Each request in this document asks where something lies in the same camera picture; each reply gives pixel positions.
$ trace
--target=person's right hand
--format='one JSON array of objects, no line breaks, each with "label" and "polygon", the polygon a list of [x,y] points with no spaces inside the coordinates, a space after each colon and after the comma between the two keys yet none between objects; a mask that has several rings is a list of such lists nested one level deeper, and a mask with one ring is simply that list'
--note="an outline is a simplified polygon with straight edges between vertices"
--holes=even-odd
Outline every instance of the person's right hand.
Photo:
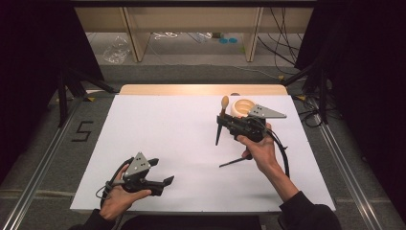
[{"label": "person's right hand", "polygon": [[[269,123],[266,124],[266,127],[271,129]],[[261,172],[268,175],[273,170],[281,170],[281,166],[278,164],[275,156],[275,144],[272,137],[265,135],[260,142],[256,143],[246,136],[239,135],[237,140],[247,147],[247,150],[242,153],[241,157],[245,158],[251,153]]]},{"label": "person's right hand", "polygon": [[[266,124],[266,127],[271,129],[270,124]],[[286,202],[299,192],[278,164],[272,137],[266,135],[260,142],[256,143],[246,136],[239,135],[237,140],[247,147],[241,157],[245,158],[248,154],[252,154],[258,169],[269,179],[283,202]]]}]

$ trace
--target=person's left hand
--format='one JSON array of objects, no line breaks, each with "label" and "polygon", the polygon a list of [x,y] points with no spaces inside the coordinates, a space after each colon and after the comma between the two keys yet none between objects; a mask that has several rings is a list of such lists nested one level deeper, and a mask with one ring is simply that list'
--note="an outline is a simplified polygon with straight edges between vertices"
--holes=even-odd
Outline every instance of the person's left hand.
[{"label": "person's left hand", "polygon": [[[122,178],[128,168],[128,164],[125,165],[117,174],[116,179]],[[107,220],[115,220],[119,215],[123,214],[132,203],[138,199],[145,198],[151,195],[151,190],[142,190],[137,193],[126,192],[121,185],[115,186],[108,194],[108,199],[104,201],[101,207],[100,215]]]}]

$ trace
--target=black sleeve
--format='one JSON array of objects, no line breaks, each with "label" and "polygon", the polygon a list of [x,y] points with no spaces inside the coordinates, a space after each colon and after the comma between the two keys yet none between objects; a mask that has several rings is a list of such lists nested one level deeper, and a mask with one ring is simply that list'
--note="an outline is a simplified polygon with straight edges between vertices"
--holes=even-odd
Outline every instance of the black sleeve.
[{"label": "black sleeve", "polygon": [[338,218],[328,206],[313,204],[303,192],[298,192],[280,207],[282,214],[279,222],[284,229],[341,229]]},{"label": "black sleeve", "polygon": [[93,210],[92,215],[84,224],[72,226],[69,230],[111,230],[116,222],[102,218],[99,211],[99,209]]}]

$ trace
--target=cabinet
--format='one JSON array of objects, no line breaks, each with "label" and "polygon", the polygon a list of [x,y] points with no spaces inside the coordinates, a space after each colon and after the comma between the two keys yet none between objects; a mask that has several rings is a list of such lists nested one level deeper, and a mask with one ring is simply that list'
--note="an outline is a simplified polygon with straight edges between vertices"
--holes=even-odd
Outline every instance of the cabinet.
[{"label": "cabinet", "polygon": [[259,33],[304,34],[312,8],[76,8],[86,32],[127,33],[135,62],[143,60],[153,32],[243,33],[247,61],[253,61]]}]

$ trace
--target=tabletop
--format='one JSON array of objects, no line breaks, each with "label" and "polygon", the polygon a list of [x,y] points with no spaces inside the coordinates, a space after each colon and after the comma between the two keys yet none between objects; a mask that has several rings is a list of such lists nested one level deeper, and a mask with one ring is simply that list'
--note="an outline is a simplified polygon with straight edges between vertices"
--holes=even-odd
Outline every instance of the tabletop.
[{"label": "tabletop", "polygon": [[[233,96],[249,98],[287,115],[268,119],[284,146],[292,181],[315,203],[334,204],[308,144],[296,108],[287,95]],[[254,161],[219,168],[239,158],[244,146],[223,128],[214,144],[222,96],[118,95],[110,108],[71,209],[99,208],[95,192],[129,157],[141,151],[159,158],[148,180],[174,175],[161,196],[137,201],[138,214],[260,214],[279,212],[281,199]],[[278,161],[282,157],[277,150]]]}]

